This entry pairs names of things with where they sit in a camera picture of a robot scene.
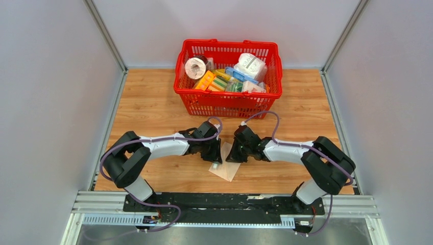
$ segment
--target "red basket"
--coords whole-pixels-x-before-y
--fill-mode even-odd
[[[191,89],[194,81],[185,73],[185,62],[198,54],[213,57],[217,69],[233,67],[241,53],[252,53],[268,65],[264,82],[269,93],[215,92]],[[278,45],[273,42],[219,42],[216,39],[183,42],[176,63],[176,79],[173,86],[191,115],[250,117],[259,111],[269,110],[275,99],[281,97],[281,59]]]

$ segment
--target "white paper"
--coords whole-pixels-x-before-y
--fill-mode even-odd
[[[221,157],[223,158],[222,164],[215,164],[216,168],[214,168],[214,163],[211,164],[209,171],[229,182],[231,182],[236,175],[237,170],[239,169],[240,163],[236,162],[226,162],[226,158],[230,153],[232,144],[224,142],[221,147]]]

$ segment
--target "gray wall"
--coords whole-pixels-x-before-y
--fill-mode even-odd
[[[391,244],[431,244],[433,2],[372,0],[329,72]]]
[[[82,1],[1,1],[0,57],[0,244],[59,244],[121,72]]]
[[[321,67],[359,0],[95,0],[128,66],[174,67],[188,38],[272,41],[285,67]]]

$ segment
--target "wooden platform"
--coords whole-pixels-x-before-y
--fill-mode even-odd
[[[126,131],[142,136],[170,135],[179,130],[198,127],[207,119],[186,112],[180,97],[173,91],[175,79],[171,69],[130,70],[117,110],[108,146]],[[340,146],[329,110],[328,100],[318,70],[284,70],[283,95],[271,110],[281,117],[276,137],[281,140],[308,141],[319,135]],[[240,118],[222,118],[222,141],[233,143],[233,132]],[[276,118],[267,115],[262,120],[248,122],[260,137],[271,136]],[[141,176],[156,191],[225,192],[225,193],[292,193],[310,179],[304,166],[286,162],[263,162],[249,158],[243,163],[232,182],[210,173],[211,163],[200,155],[170,156],[146,163]],[[102,177],[95,190],[118,190]],[[344,194],[353,189],[344,187]]]

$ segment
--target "toilet paper roll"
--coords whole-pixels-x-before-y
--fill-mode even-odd
[[[206,73],[207,58],[204,55],[197,55],[185,63],[185,72],[191,79],[200,79]]]

